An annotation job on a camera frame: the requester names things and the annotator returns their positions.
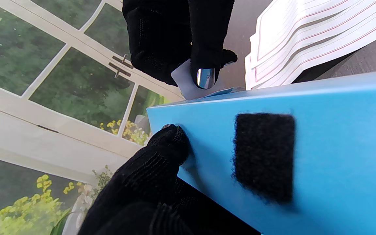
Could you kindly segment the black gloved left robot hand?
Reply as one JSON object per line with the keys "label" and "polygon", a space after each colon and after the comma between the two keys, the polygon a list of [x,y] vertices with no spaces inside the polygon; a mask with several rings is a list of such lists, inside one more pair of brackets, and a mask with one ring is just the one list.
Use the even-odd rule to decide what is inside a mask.
{"label": "black gloved left robot hand", "polygon": [[114,173],[78,234],[259,235],[177,176],[190,151],[182,127],[164,126]]}

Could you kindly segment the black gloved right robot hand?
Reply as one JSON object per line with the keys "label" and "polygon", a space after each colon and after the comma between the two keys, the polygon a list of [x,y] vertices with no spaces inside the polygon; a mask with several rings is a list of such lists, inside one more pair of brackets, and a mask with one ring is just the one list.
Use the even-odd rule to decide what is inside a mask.
{"label": "black gloved right robot hand", "polygon": [[124,0],[130,61],[134,68],[170,86],[171,73],[191,60],[190,76],[199,69],[220,69],[237,55],[223,44],[233,0]]}

